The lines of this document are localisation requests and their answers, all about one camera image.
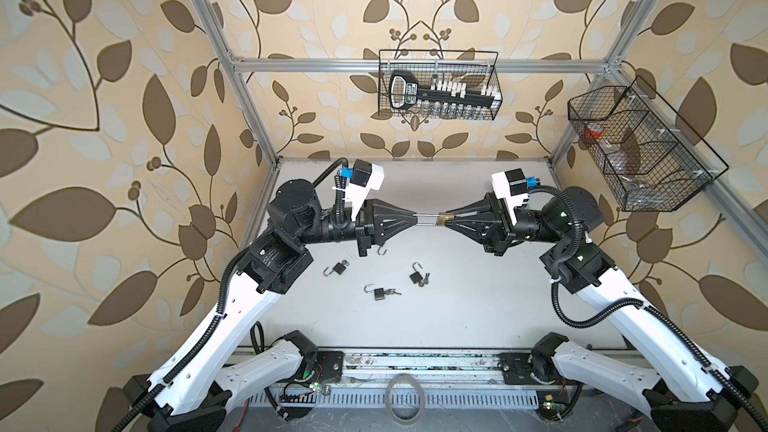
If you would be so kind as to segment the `brass padlock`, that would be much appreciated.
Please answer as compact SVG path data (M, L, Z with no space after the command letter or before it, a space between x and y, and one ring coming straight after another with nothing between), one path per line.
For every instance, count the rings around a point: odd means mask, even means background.
M444 213L416 213L415 217L417 219L418 226L443 227L445 222L452 218L452 215Z

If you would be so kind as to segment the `black padlock with keys middle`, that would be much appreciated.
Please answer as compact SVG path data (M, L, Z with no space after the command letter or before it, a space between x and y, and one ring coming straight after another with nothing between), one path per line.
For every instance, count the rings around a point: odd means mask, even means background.
M411 282L418 287L425 287L429 284L430 274L424 271L423 266L419 262L412 264L413 272L409 275Z

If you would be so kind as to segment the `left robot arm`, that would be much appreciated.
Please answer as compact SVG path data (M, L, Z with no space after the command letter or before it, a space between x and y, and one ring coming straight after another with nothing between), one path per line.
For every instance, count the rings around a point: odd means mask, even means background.
M224 269L217 301L183 345L148 376L123 389L131 407L115 425L141 415L150 431L216 431L238 404L266 387L315 367L317 348L294 331L242 363L235 349L311 265L309 245L353 241L360 256L414 226L414 212L369 193L380 189L381 166L334 161L315 180L283 183L267 206L267 226Z

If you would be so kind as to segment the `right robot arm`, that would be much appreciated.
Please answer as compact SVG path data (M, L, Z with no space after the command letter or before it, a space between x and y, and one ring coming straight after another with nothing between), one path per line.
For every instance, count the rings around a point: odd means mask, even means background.
M575 197L539 185L525 197L544 193L541 209L508 205L494 193L445 212L438 224L481 244L497 256L525 242L550 249L541 261L550 277L558 318L574 329L609 322L644 357L645 368L577 345L551 332L531 350L534 377L561 377L590 386L649 417L661 431L727 431L739 412L760 430L767 418L751 398L759 382L744 366L728 366L706 352L655 307L627 278L588 232L603 218L591 196Z

